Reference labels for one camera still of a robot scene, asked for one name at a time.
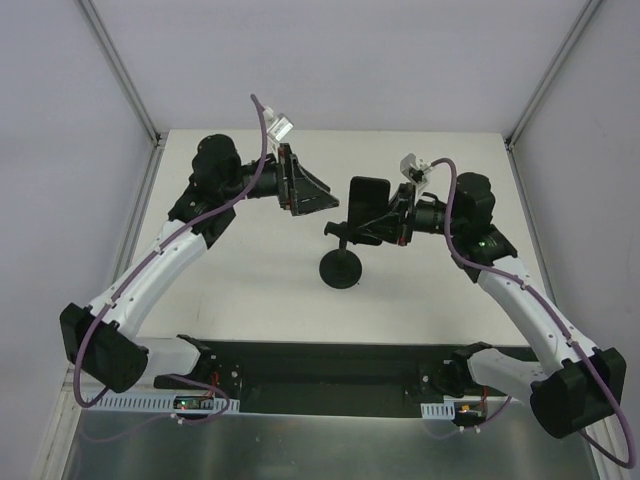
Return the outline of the black smartphone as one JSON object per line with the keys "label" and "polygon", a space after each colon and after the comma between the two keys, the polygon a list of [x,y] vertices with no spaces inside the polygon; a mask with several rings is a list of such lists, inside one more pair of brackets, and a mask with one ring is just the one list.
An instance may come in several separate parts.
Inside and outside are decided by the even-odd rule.
{"label": "black smartphone", "polygon": [[391,184],[386,179],[354,176],[349,184],[347,225],[356,230],[387,211]]}

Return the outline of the black round-base phone stand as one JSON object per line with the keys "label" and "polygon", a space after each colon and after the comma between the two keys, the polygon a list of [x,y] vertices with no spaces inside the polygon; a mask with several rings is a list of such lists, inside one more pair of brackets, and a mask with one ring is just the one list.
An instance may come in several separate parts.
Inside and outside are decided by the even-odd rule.
{"label": "black round-base phone stand", "polygon": [[331,288],[344,290],[355,286],[362,276],[359,257],[347,248],[351,240],[346,222],[328,222],[324,235],[338,238],[338,248],[326,253],[319,264],[319,274],[323,282]]}

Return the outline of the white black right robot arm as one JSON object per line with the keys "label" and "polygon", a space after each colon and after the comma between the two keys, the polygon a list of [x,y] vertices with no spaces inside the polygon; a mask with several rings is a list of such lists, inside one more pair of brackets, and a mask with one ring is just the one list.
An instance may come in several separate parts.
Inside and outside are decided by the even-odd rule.
{"label": "white black right robot arm", "polygon": [[541,294],[518,252],[492,222],[495,197],[489,179],[457,176],[449,201],[384,179],[356,176],[349,186],[347,226],[353,244],[407,245],[413,234],[442,234],[456,265],[507,314],[535,354],[509,357],[477,342],[456,350],[430,376],[440,394],[461,398],[482,386],[528,403],[554,438],[564,438],[620,410],[626,362],[614,348],[602,350]]}

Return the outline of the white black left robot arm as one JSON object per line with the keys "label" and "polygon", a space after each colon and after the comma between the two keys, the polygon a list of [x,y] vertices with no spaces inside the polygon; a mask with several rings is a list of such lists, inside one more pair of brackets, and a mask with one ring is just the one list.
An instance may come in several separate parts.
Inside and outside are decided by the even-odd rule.
{"label": "white black left robot arm", "polygon": [[273,197],[292,216],[336,208],[331,189],[299,163],[287,143],[249,164],[233,140],[210,135],[198,144],[188,185],[147,251],[87,306],[60,314],[65,353],[74,374],[87,374],[114,393],[145,377],[177,375],[204,387],[212,358],[187,335],[143,338],[141,325],[171,284],[220,239],[244,199]]}

